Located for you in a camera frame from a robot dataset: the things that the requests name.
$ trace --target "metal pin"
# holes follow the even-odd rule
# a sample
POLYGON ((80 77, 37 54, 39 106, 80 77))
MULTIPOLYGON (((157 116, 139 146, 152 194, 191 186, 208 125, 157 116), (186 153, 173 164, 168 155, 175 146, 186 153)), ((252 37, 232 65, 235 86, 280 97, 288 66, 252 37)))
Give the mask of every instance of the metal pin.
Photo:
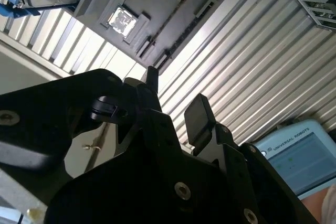
POLYGON ((97 150, 99 150, 99 151, 101 151, 101 148, 100 147, 98 147, 98 146, 92 146, 92 145, 89 145, 89 144, 83 144, 82 145, 82 148, 84 149, 84 150, 93 150, 93 149, 97 149, 97 150))

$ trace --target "screw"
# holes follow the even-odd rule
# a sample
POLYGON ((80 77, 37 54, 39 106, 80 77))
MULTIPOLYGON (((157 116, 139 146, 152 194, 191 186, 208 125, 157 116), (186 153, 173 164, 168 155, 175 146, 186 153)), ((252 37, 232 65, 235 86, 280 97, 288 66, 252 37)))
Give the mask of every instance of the screw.
POLYGON ((251 224, 258 224, 257 216, 252 212, 250 209, 245 208, 244 209, 244 215, 247 221, 251 224))
POLYGON ((177 182, 174 186, 176 194, 183 200, 189 200, 191 192, 189 187, 183 182, 177 182))
POLYGON ((13 126, 20 121, 20 116, 11 110, 0 110, 0 125, 13 126))
POLYGON ((253 146, 250 146, 249 148, 250 148, 250 150, 251 150, 253 153, 256 153, 256 152, 257 152, 256 149, 254 149, 253 146))
POLYGON ((114 76, 108 76, 107 79, 112 82, 116 82, 117 79, 114 76))
POLYGON ((43 218, 43 212, 40 209, 37 208, 30 208, 27 210, 27 216, 33 221, 33 222, 39 222, 43 218))
POLYGON ((224 131, 225 133, 228 133, 228 132, 229 132, 229 129, 228 129, 227 127, 222 126, 222 128, 223 128, 223 131, 224 131))

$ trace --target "corrugated metal wall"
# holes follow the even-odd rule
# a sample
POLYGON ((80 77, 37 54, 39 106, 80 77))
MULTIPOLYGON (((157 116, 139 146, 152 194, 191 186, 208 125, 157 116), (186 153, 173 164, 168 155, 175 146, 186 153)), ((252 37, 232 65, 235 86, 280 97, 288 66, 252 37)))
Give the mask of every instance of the corrugated metal wall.
MULTIPOLYGON (((0 31, 0 50, 27 57, 55 78, 99 67, 120 78, 145 71, 63 10, 0 17, 0 31)), ((335 49, 336 35, 315 28, 295 0, 224 0, 160 76, 163 111, 188 147, 183 113, 198 93, 237 143, 300 115, 333 129, 335 49)))
POLYGON ((183 113, 206 95, 237 143, 300 115, 336 127, 336 34, 295 0, 225 0, 161 76, 160 100, 182 143, 183 113))
POLYGON ((141 78, 145 73, 144 67, 62 9, 19 19, 0 16, 0 31, 0 40, 56 78, 97 68, 106 68, 121 79, 141 78))

